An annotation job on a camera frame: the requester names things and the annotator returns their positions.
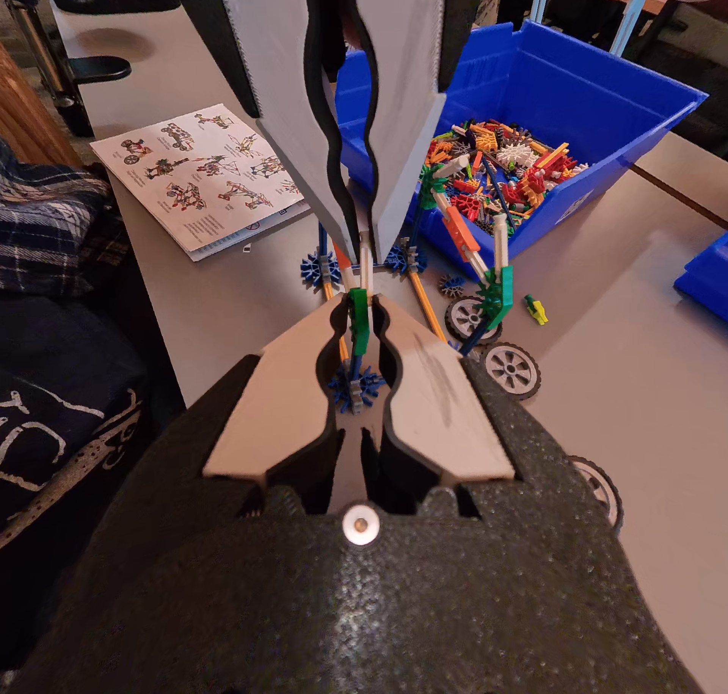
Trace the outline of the plaid shirt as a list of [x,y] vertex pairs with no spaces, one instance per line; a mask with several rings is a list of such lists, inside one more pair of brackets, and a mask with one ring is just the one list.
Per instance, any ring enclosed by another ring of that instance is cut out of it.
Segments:
[[93,169],[21,162],[1,141],[2,293],[78,298],[122,264],[128,235],[110,183]]

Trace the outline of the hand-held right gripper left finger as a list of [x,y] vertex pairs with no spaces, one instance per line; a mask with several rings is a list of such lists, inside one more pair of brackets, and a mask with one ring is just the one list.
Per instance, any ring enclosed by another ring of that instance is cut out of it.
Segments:
[[348,317],[346,297],[335,295],[262,349],[204,476],[273,484],[295,454],[336,431],[328,383]]

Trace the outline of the toy instruction booklet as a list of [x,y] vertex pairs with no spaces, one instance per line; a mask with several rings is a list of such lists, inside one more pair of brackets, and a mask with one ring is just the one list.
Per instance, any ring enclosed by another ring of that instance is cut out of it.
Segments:
[[310,211],[276,149],[222,104],[90,148],[193,262]]

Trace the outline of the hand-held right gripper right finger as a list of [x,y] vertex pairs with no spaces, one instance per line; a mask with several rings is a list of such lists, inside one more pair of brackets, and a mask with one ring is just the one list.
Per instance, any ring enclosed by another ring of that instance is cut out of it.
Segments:
[[400,485],[514,479],[460,353],[383,295],[373,299],[372,318],[389,385],[381,440],[387,473]]

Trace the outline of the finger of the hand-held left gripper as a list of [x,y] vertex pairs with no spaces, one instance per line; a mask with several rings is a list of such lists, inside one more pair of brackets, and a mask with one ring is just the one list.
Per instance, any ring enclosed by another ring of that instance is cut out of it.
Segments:
[[355,204],[341,172],[342,139],[323,69],[320,0],[223,0],[257,123],[341,250],[359,260]]
[[405,221],[445,102],[438,89],[445,0],[355,4],[374,64],[365,144],[376,169],[370,215],[381,261]]

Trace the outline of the colourful toy rod model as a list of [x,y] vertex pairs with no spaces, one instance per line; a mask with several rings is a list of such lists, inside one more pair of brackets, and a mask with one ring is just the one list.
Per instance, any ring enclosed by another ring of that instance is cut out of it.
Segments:
[[[488,203],[490,199],[482,193],[481,187],[478,187],[477,192],[469,192],[474,187],[474,184],[471,184],[475,178],[471,175],[471,167],[466,159],[466,156],[460,156],[447,164],[432,162],[425,164],[421,174],[415,221],[412,225],[413,235],[395,244],[382,265],[392,273],[399,275],[406,273],[410,277],[432,330],[439,331],[440,325],[433,319],[434,316],[431,317],[432,306],[419,280],[420,270],[425,267],[426,262],[420,257],[419,249],[414,244],[415,228],[420,226],[425,213],[432,213],[436,208],[455,249],[476,273],[480,287],[477,297],[465,298],[472,300],[472,308],[468,310],[471,329],[467,331],[464,325],[457,325],[454,313],[456,301],[450,305],[452,309],[450,316],[446,316],[450,334],[458,335],[462,341],[457,349],[463,354],[466,354],[466,350],[472,351],[479,344],[494,343],[502,330],[502,319],[513,307],[513,268],[507,260],[507,238],[512,225],[512,216],[510,210],[507,207],[504,209],[502,204],[496,206],[502,210],[493,214],[491,211],[494,208],[493,202]],[[468,171],[468,181],[452,178],[452,175],[461,172],[463,168]],[[498,251],[495,265],[490,269],[480,257],[480,245],[466,224],[466,218],[471,218],[470,214],[473,211],[475,213],[472,218],[489,216],[491,219],[489,226],[494,232],[494,239],[497,240]],[[320,225],[320,244],[317,253],[309,254],[301,262],[301,276],[312,286],[321,286],[328,293],[327,297],[331,298],[329,290],[332,282],[345,284],[346,267],[344,259],[334,261],[332,253],[327,251],[326,246],[326,232]],[[362,372],[360,361],[357,361],[358,365],[355,363],[357,373],[350,378],[351,362],[348,359],[345,342],[342,342],[340,350],[343,353],[343,360],[329,383],[329,388],[333,390],[334,401],[342,413],[350,411],[357,414],[364,406],[372,405],[371,398],[378,397],[378,389],[385,380],[373,373],[371,368]]]

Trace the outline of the black office chair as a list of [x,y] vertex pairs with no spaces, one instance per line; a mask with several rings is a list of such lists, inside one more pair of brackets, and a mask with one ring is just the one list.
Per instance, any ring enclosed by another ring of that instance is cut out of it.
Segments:
[[23,35],[56,111],[72,134],[93,138],[94,130],[78,87],[128,77],[132,71],[129,61],[112,55],[86,58],[59,55],[41,25],[36,7],[18,0],[5,0],[5,4]]

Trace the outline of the grey toy wheel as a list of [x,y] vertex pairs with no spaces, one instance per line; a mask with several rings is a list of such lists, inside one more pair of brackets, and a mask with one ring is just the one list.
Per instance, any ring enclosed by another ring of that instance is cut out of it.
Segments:
[[481,298],[466,296],[455,298],[445,311],[444,321],[449,333],[465,343],[480,323],[483,311]]
[[515,344],[491,345],[482,364],[488,376],[515,400],[532,398],[541,388],[541,371],[533,356]]
[[616,485],[604,469],[595,462],[576,455],[570,455],[569,460],[582,475],[603,508],[614,534],[619,535],[624,522],[624,507]]

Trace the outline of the large blue plastic bin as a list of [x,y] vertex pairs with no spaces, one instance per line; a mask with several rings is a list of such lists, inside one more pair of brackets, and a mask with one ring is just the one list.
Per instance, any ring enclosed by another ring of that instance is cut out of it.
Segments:
[[513,259],[605,193],[707,93],[549,27],[524,22],[471,32],[433,135],[468,118],[529,129],[587,171],[546,194],[509,239]]

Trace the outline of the pile of toy construction pieces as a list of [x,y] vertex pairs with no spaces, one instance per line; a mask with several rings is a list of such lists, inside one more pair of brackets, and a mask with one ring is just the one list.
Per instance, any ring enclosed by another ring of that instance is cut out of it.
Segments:
[[430,193],[437,189],[487,234],[493,234],[495,216],[505,215],[512,236],[551,191],[589,167],[570,155],[568,143],[552,148],[517,124],[469,119],[433,137],[420,173],[417,206],[437,209]]

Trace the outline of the dark printed cloth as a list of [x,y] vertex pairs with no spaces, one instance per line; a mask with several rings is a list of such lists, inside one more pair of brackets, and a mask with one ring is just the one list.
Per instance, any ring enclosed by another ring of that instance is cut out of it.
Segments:
[[76,302],[2,299],[2,550],[68,502],[81,521],[139,456],[146,368]]

